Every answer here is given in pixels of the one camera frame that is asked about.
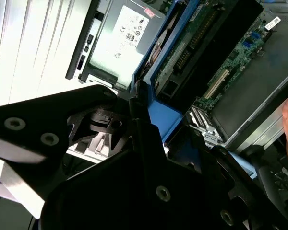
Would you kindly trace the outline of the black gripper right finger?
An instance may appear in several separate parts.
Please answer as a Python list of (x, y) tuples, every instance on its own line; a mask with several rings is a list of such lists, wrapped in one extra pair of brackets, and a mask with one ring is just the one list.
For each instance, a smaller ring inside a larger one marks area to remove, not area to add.
[(258, 179), (255, 183), (224, 147), (210, 149), (198, 130), (190, 125), (187, 130), (198, 149), (217, 229), (288, 230), (288, 218), (275, 179), (261, 159), (263, 147), (252, 145), (242, 152), (247, 163), (255, 168)]

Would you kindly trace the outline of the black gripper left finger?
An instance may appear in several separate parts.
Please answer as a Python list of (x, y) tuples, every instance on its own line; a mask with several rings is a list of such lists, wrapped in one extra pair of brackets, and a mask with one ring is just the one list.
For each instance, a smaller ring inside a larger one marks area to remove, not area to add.
[(43, 204), (63, 182), (60, 163), (68, 148), (98, 133), (110, 148), (137, 153), (143, 167), (165, 158), (159, 130), (148, 112), (150, 88), (138, 85), (121, 98), (94, 85), (0, 106), (0, 196)]

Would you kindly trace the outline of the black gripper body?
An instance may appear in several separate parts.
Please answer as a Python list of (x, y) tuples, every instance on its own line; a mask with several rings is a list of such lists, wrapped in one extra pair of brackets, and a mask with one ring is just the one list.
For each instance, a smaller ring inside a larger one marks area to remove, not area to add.
[(42, 230), (228, 230), (217, 202), (194, 169), (162, 158), (143, 167), (122, 151), (57, 187), (40, 218)]

